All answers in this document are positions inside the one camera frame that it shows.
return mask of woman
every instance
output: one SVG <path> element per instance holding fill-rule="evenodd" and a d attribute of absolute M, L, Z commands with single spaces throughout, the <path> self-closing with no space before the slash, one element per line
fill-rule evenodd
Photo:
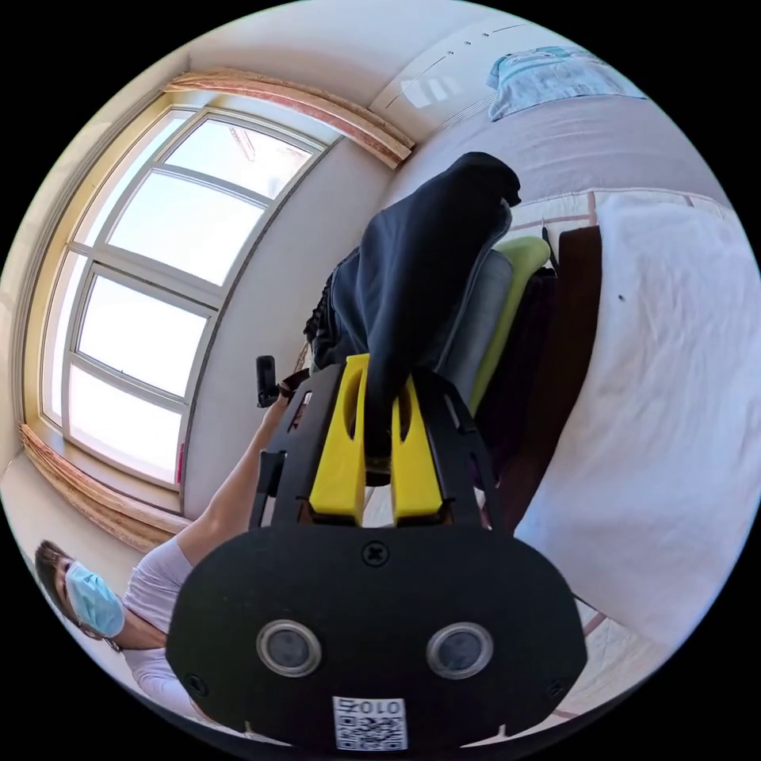
<path fill-rule="evenodd" d="M 281 395 L 203 515 L 138 563 L 123 598 L 52 542 L 43 541 L 35 553 L 37 577 L 60 612 L 88 637 L 104 640 L 121 652 L 140 689 L 181 716 L 210 721 L 166 661 L 166 634 L 174 604 L 193 567 L 248 530 L 259 454 L 269 444 L 289 396 L 281 385 Z"/>

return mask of green cushion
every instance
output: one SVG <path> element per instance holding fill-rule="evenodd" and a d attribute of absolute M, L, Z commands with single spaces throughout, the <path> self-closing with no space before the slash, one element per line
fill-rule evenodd
<path fill-rule="evenodd" d="M 510 334 L 515 313 L 521 303 L 529 278 L 549 260 L 549 246 L 544 240 L 534 236 L 500 241 L 494 245 L 494 250 L 499 251 L 500 254 L 504 254 L 509 259 L 513 266 L 513 279 L 497 321 L 497 327 L 476 374 L 468 402 L 471 415 L 476 413 L 481 400 L 484 398 L 491 376 L 497 369 L 499 358 L 504 351 L 507 336 Z"/>

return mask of brown blanket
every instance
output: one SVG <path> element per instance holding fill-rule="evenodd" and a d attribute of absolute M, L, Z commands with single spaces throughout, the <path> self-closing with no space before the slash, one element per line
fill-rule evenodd
<path fill-rule="evenodd" d="M 525 433 L 499 475 L 499 506 L 510 532 L 544 477 L 587 376 L 602 284 L 600 228 L 562 233 L 558 259 L 556 309 L 529 398 Z"/>

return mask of yellow bracket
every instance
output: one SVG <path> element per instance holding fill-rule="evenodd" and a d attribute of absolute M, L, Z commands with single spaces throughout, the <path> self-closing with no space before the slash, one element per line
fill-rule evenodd
<path fill-rule="evenodd" d="M 365 387 L 369 354 L 346 359 L 309 503 L 320 515 L 362 523 L 365 509 Z"/>
<path fill-rule="evenodd" d="M 402 438 L 402 420 L 408 419 Z M 394 402 L 391 422 L 391 493 L 394 525 L 404 518 L 436 515 L 442 507 L 436 468 L 412 379 Z"/>
<path fill-rule="evenodd" d="M 365 390 L 369 354 L 346 359 L 309 503 L 319 515 L 352 518 L 365 508 Z M 403 430 L 403 421 L 408 423 Z M 392 411 L 391 493 L 394 525 L 442 507 L 423 413 L 410 378 Z"/>

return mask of blue surgical mask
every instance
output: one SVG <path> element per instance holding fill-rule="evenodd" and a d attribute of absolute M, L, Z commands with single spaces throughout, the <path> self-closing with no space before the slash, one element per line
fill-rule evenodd
<path fill-rule="evenodd" d="M 97 573 L 75 561 L 66 571 L 66 591 L 80 623 L 109 639 L 124 628 L 121 600 Z"/>

